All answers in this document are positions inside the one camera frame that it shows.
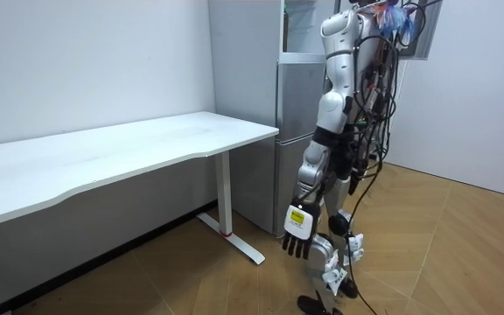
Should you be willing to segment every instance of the refrigerator door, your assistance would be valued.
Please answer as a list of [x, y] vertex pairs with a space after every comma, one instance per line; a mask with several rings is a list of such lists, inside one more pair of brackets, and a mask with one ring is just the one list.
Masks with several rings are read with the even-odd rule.
[[276, 144], [276, 198], [274, 205], [274, 233], [283, 236], [284, 219], [297, 184], [298, 168], [312, 136], [302, 137], [286, 144]]
[[279, 142], [309, 135], [316, 129], [324, 70], [324, 63], [278, 65], [276, 123]]

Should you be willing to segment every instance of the robot fingers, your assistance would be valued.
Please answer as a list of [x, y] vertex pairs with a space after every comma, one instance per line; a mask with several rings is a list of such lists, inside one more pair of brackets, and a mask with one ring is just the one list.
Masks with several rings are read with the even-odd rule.
[[296, 236], [293, 236], [291, 233], [285, 233], [285, 236], [283, 237], [282, 248], [287, 251], [289, 256], [295, 255], [296, 258], [303, 257], [304, 259], [307, 259], [310, 246], [310, 240], [301, 240]]

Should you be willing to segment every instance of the baseboard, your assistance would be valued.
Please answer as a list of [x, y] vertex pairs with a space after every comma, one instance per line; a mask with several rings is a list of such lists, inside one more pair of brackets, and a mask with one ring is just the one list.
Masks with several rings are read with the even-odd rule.
[[69, 271], [62, 273], [55, 278], [48, 280], [24, 293], [17, 295], [3, 303], [0, 304], [0, 315], [6, 313], [9, 310], [16, 310], [17, 308], [27, 305], [30, 302], [34, 301], [37, 298], [42, 297], [46, 293], [53, 291], [60, 286], [67, 284], [68, 282], [73, 281], [74, 279], [83, 276], [91, 270], [94, 270], [103, 264], [135, 249], [146, 242], [172, 230], [175, 227], [180, 226], [183, 223], [194, 219], [198, 214], [204, 213], [207, 210], [210, 210], [214, 207], [217, 207], [217, 200], [211, 201], [199, 208], [191, 211], [190, 213], [184, 214], [181, 217], [172, 220], [161, 227], [155, 228], [154, 230], [143, 234], [131, 241], [128, 241], [117, 248], [114, 248], [102, 255], [99, 255], [96, 258], [91, 259], [88, 262], [83, 263], [80, 266], [77, 266]]

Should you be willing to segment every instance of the yellow label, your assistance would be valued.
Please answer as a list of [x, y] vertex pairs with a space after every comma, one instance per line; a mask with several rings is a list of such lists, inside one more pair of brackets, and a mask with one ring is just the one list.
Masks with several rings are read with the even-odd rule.
[[298, 211], [293, 210], [293, 212], [290, 213], [290, 219], [298, 224], [303, 224], [303, 221], [305, 220], [305, 215]]

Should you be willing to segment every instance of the robot leg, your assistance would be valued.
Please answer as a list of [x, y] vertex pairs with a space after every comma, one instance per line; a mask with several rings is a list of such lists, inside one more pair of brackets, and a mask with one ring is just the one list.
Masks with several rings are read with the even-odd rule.
[[311, 279], [318, 299], [300, 296], [298, 308], [308, 315], [342, 315], [337, 309], [334, 294], [324, 280], [328, 266], [332, 264], [334, 253], [333, 242], [328, 236], [315, 234], [306, 263], [306, 274]]
[[[339, 266], [346, 268], [346, 279], [339, 286], [339, 290], [348, 298], [357, 298], [358, 291], [353, 279], [351, 278], [351, 264], [349, 262], [349, 247], [347, 246], [346, 237], [350, 237], [354, 231], [351, 214], [344, 211], [343, 204], [349, 192], [350, 178], [337, 179], [333, 188], [325, 196], [325, 207], [328, 213], [328, 225], [330, 228], [330, 236], [335, 248], [338, 250]], [[361, 259], [363, 250], [362, 234], [351, 236], [355, 239], [355, 251], [351, 254], [353, 260]]]

